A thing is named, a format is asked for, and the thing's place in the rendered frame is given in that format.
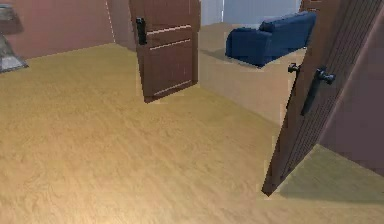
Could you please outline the grey floor lamp base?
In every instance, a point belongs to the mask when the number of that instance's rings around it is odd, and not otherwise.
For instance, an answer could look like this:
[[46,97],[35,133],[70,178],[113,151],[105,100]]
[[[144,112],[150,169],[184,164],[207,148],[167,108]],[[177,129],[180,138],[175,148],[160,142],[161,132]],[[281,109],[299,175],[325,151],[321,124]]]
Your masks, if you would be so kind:
[[0,73],[27,68],[28,64],[18,56],[7,35],[16,34],[23,30],[17,13],[11,4],[0,3]]

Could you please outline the blue sofa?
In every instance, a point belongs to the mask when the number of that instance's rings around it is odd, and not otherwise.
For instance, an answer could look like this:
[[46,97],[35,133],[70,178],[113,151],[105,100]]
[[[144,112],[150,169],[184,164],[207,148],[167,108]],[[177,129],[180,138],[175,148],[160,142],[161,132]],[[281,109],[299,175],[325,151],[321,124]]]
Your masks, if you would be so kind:
[[316,13],[302,11],[264,20],[258,29],[233,29],[226,40],[229,58],[263,67],[308,45]]

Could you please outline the brown ribbed room door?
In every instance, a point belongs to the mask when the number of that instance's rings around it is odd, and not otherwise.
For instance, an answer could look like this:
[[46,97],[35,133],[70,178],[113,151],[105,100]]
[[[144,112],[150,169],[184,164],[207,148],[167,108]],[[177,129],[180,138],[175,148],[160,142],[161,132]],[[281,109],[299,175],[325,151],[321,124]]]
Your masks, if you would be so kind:
[[[316,145],[340,97],[384,0],[302,0],[316,22],[261,191],[271,195]],[[300,114],[317,68],[336,79],[319,86],[311,109]]]

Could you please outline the brown wooden room door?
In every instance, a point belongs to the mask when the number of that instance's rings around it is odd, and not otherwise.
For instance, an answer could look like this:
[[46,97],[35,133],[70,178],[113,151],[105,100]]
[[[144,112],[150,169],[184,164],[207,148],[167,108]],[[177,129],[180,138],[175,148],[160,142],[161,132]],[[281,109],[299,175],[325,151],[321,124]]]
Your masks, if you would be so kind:
[[[144,101],[196,84],[201,0],[129,0],[129,7]],[[145,45],[138,42],[137,17],[146,22]]]

